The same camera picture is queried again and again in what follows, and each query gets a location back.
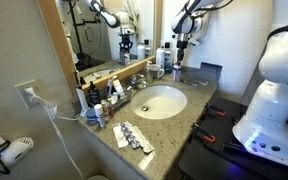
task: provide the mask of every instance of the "wooden mirror frame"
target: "wooden mirror frame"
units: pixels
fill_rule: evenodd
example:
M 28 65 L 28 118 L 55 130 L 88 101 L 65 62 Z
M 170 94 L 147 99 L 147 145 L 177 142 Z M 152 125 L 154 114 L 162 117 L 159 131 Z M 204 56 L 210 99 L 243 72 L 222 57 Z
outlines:
M 53 48 L 55 54 L 62 68 L 66 84 L 70 90 L 72 96 L 72 102 L 78 101 L 78 96 L 76 93 L 76 79 L 75 79 L 75 65 L 73 63 L 72 54 L 69 49 L 69 45 L 66 40 L 66 35 L 62 26 L 60 15 L 57 11 L 55 0 L 37 0 L 38 7 L 40 9 L 41 15 L 44 20 L 44 24 L 47 28 L 48 34 L 52 40 Z M 162 11 L 163 11 L 163 0 L 154 0 L 154 37 L 152 43 L 153 52 L 160 44 L 161 40 L 161 29 L 162 29 Z M 119 79 L 124 79 L 125 77 L 134 74 L 146 65 L 146 61 L 155 61 L 155 56 L 144 59 L 136 64 L 127 66 L 117 72 L 114 72 L 108 76 L 100 78 L 94 81 L 95 86 L 98 89 L 104 89 L 107 85 L 107 80 L 117 75 Z M 86 92 L 89 85 L 84 85 L 83 90 Z

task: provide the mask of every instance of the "electrical outlet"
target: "electrical outlet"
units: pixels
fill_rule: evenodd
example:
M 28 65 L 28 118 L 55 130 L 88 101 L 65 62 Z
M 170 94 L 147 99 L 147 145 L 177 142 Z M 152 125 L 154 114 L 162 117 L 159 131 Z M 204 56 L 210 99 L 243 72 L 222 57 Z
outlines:
M 42 93 L 40 91 L 40 88 L 37 84 L 36 79 L 15 85 L 16 91 L 17 91 L 18 95 L 21 97 L 23 103 L 25 104 L 25 107 L 27 109 L 30 109 L 30 108 L 38 105 L 38 104 L 37 103 L 31 103 L 28 96 L 25 94 L 24 89 L 28 88 L 28 87 L 33 87 L 35 94 L 37 94 L 41 98 L 43 98 L 43 97 L 42 97 Z

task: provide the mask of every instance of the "sink drain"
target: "sink drain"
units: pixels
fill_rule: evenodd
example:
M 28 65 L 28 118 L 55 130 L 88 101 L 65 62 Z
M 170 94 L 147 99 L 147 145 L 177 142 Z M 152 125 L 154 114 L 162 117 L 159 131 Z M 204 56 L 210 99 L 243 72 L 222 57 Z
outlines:
M 150 108 L 148 106 L 143 106 L 141 109 L 142 111 L 148 111 Z

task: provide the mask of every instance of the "faucet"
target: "faucet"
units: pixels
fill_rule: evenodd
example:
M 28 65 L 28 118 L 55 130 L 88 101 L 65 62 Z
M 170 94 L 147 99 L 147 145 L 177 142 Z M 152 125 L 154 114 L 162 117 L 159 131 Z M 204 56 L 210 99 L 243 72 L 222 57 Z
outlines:
M 142 79 L 137 79 L 137 77 L 144 78 L 143 74 L 133 74 L 131 79 L 131 85 L 127 88 L 128 90 L 137 89 L 138 85 L 142 84 L 143 88 L 147 87 L 146 81 Z

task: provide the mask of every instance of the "cup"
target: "cup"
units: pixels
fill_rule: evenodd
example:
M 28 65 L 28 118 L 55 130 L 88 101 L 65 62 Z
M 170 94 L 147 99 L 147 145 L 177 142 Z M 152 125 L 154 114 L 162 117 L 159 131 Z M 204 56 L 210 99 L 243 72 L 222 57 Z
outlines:
M 158 64 L 148 65 L 148 70 L 149 70 L 149 74 L 153 80 L 159 79 L 165 73 L 164 69 L 161 69 L 161 66 Z

